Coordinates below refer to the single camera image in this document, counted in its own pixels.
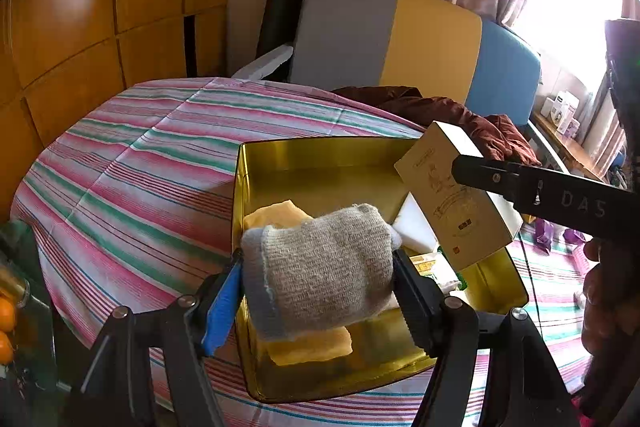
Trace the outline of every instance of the black cable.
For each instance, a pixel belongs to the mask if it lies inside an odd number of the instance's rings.
[[[520,240],[520,247],[524,254],[524,262],[527,264],[527,271],[529,272],[529,280],[531,281],[531,290],[533,292],[533,300],[536,303],[536,313],[538,314],[538,328],[540,328],[540,336],[542,336],[542,320],[540,319],[540,308],[538,307],[538,297],[536,296],[536,286],[533,284],[533,276],[531,274],[531,268],[529,267],[529,258],[527,258],[527,251],[524,248],[524,241],[522,240],[522,234],[518,230],[518,239]]]

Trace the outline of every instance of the chair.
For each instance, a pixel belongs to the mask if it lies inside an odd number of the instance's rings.
[[[482,116],[506,114],[554,168],[567,172],[529,121],[538,56],[507,29],[449,2],[303,0],[293,44],[276,47],[233,77],[260,80],[287,61],[293,84],[325,90],[415,86],[423,96],[448,96]]]

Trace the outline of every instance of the striped tablecloth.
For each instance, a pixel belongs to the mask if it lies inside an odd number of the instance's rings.
[[[421,128],[319,89],[224,78],[156,80],[127,89],[44,151],[20,184],[12,217],[33,226],[53,302],[89,346],[113,308],[167,306],[216,273],[230,250],[236,155],[242,142],[298,136],[418,137]],[[569,388],[588,360],[580,345],[581,286],[565,245],[510,253],[527,307]],[[480,352],[466,413],[478,420],[488,354]],[[430,372],[375,391],[310,403],[264,405],[246,393],[231,334],[207,370],[229,426],[410,425]],[[160,402],[162,353],[152,350]]]

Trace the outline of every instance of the screw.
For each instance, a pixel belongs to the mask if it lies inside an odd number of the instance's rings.
[[[514,308],[511,310],[511,315],[513,315],[514,319],[519,321],[523,321],[529,317],[529,314],[523,308]]]
[[[123,319],[129,315],[129,308],[126,306],[118,306],[114,311],[111,312],[111,317],[114,319]]]
[[[444,305],[452,310],[462,308],[462,300],[458,297],[448,296],[444,299]]]
[[[178,306],[180,308],[191,308],[196,303],[196,298],[193,295],[183,295],[178,299]]]

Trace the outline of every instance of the orange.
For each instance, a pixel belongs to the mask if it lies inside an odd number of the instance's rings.
[[[14,348],[4,331],[0,331],[0,365],[7,365],[14,359]]]
[[[9,333],[15,328],[15,308],[7,299],[0,297],[0,331]]]

